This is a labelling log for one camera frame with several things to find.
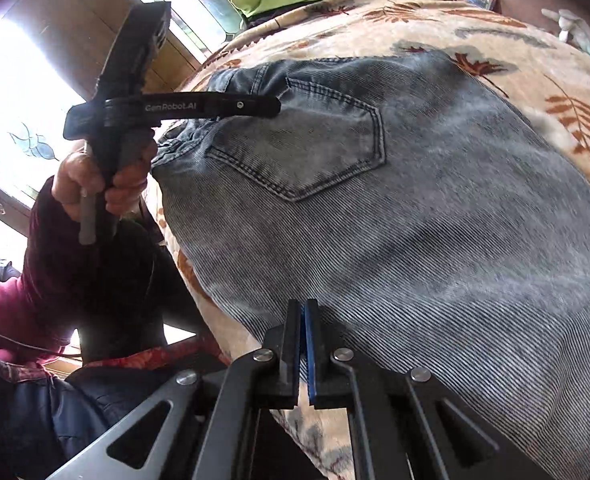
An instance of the cable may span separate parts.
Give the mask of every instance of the cable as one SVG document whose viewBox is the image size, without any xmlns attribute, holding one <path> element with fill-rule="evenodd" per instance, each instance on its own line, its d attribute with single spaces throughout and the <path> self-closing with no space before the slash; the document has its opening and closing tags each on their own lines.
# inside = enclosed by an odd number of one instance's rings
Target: cable
<svg viewBox="0 0 590 480">
<path fill-rule="evenodd" d="M 17 346 L 27 348 L 28 350 L 36 350 L 36 351 L 42 352 L 44 354 L 56 355 L 58 357 L 81 357 L 82 356 L 81 354 L 63 354 L 62 352 L 53 352 L 52 350 L 48 350 L 47 348 L 42 348 L 40 346 L 27 345 L 26 343 L 20 343 L 19 341 L 15 341 L 15 339 L 12 339 L 10 337 L 6 337 L 5 335 L 1 335 L 1 334 L 0 334 L 0 338 L 5 339 L 6 341 L 11 342 Z"/>
</svg>

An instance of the denim fabric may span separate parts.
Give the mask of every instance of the denim fabric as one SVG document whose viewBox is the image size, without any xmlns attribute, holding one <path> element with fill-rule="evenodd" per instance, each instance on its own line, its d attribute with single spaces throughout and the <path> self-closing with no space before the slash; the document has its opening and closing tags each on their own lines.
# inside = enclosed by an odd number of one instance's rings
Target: denim fabric
<svg viewBox="0 0 590 480">
<path fill-rule="evenodd" d="M 258 339 L 318 298 L 348 345 L 424 365 L 557 479 L 590 474 L 590 184 L 445 57 L 283 60 L 210 90 L 153 176 L 201 284 Z"/>
</svg>

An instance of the person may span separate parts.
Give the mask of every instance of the person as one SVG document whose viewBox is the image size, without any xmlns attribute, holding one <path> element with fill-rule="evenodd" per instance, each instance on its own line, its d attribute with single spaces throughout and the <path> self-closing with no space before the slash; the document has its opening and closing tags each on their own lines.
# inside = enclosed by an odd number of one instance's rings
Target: person
<svg viewBox="0 0 590 480">
<path fill-rule="evenodd" d="M 115 175 L 105 191 L 110 213 L 122 216 L 137 206 L 155 153 L 151 142 Z M 38 195 L 24 273 L 0 282 L 0 334 L 45 350 L 0 337 L 0 479 L 46 478 L 178 371 L 206 373 L 226 361 L 205 327 L 166 344 L 164 291 L 152 278 L 163 256 L 140 225 L 122 219 L 103 247 L 78 243 L 82 187 L 102 192 L 105 182 L 79 150 Z M 84 366 L 60 380 L 43 365 L 57 358 L 51 352 L 62 352 L 75 328 Z"/>
</svg>

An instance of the jeans back pocket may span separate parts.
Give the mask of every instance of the jeans back pocket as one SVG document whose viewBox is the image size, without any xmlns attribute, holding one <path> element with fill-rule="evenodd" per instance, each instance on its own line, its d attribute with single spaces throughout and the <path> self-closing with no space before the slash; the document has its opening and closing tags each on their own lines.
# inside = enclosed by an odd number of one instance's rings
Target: jeans back pocket
<svg viewBox="0 0 590 480">
<path fill-rule="evenodd" d="M 219 121 L 206 156 L 290 202 L 384 163 L 376 107 L 317 83 L 285 83 L 276 118 Z"/>
</svg>

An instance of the jeans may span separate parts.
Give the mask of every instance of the jeans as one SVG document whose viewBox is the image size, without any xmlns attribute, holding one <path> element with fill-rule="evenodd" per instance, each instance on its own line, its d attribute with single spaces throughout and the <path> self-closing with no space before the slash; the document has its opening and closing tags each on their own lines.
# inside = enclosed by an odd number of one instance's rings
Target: jeans
<svg viewBox="0 0 590 480">
<path fill-rule="evenodd" d="M 590 183 L 445 56 L 213 76 L 273 119 L 190 120 L 153 176 L 204 290 L 261 340 L 317 298 L 348 346 L 430 368 L 557 479 L 590 475 Z"/>
</svg>

